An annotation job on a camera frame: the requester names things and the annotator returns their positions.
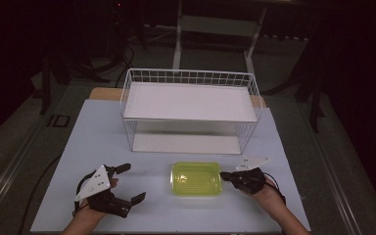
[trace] wire rack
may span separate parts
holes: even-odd
[[[127,138],[132,149],[133,141],[136,134],[138,119],[125,119],[124,113],[129,98],[130,88],[133,82],[149,82],[149,83],[180,83],[180,84],[197,84],[210,86],[233,86],[246,87],[253,106],[254,114],[259,121],[262,109],[262,99],[259,95],[259,89],[255,76],[251,73],[231,72],[231,71],[214,71],[214,70],[151,70],[151,69],[130,69],[127,71],[126,80],[123,85],[120,106],[121,115]],[[179,126],[189,126],[187,122],[181,122]],[[191,122],[193,128],[195,125],[201,126],[203,123]],[[257,123],[238,123],[236,124],[236,132],[238,136],[240,152],[246,148],[250,137]]]

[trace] white metal stand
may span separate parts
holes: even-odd
[[[244,51],[244,59],[246,62],[247,72],[255,74],[252,55],[259,39],[259,33],[266,11],[266,8],[261,9],[259,12],[258,22],[187,16],[182,14],[182,0],[179,0],[178,20],[176,26],[176,46],[175,54],[173,55],[172,68],[174,70],[179,70],[180,68],[182,54],[181,34],[182,30],[186,30],[251,37],[252,42],[250,47]]]

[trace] white bracket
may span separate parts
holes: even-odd
[[[270,158],[250,158],[243,156],[236,169],[237,171],[251,170],[268,162],[270,162]]]
[[[95,194],[111,188],[110,180],[104,165],[91,176],[88,182],[81,188],[80,192],[75,196],[75,201],[88,198]]]

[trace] dark gray floor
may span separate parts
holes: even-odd
[[[133,66],[170,69],[172,40],[172,36],[161,38],[148,44],[146,51],[137,43],[130,43],[135,52]],[[304,48],[305,43],[296,40],[260,39],[253,55],[259,89],[266,90],[285,81]],[[183,48],[181,68],[246,70],[237,47],[215,49],[196,43]],[[48,114],[70,116],[67,128],[46,127],[49,116],[39,115],[40,103],[33,99],[25,101],[0,128],[0,173],[17,154],[28,133],[37,129],[31,144],[24,146],[20,170],[15,172],[16,177],[0,202],[0,234],[18,233],[33,186],[47,165],[63,152],[83,101],[93,87],[113,86],[120,70],[104,75],[112,81],[110,84],[78,77],[69,86],[54,85],[55,98]],[[319,119],[320,133],[313,133],[307,123],[308,104],[293,99],[296,88],[264,99],[276,121],[312,234],[376,234],[376,194],[344,128],[323,96],[321,108],[325,117]],[[50,167],[32,198],[23,234],[29,233],[54,169],[55,165]]]

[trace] dark background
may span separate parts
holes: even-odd
[[[129,1],[119,2],[126,6]],[[118,49],[109,44],[118,33],[112,24],[124,21],[132,26],[134,22],[122,16],[143,16],[144,24],[152,26],[175,25],[176,2],[143,1],[138,14],[126,14],[122,8],[118,16],[112,13],[110,1],[0,1],[0,124],[33,93],[29,79],[41,71],[48,50],[89,64],[90,57],[106,57]],[[309,41],[310,50],[300,63],[308,70],[322,69],[322,89],[376,189],[376,1],[348,1],[338,13],[298,5],[270,7],[262,33],[278,35],[280,40],[285,36],[312,39],[323,30],[320,39]],[[213,13],[210,6],[193,6],[191,11]],[[134,6],[128,9],[135,11]],[[237,12],[242,17],[253,16]],[[317,25],[322,27],[314,31]]]

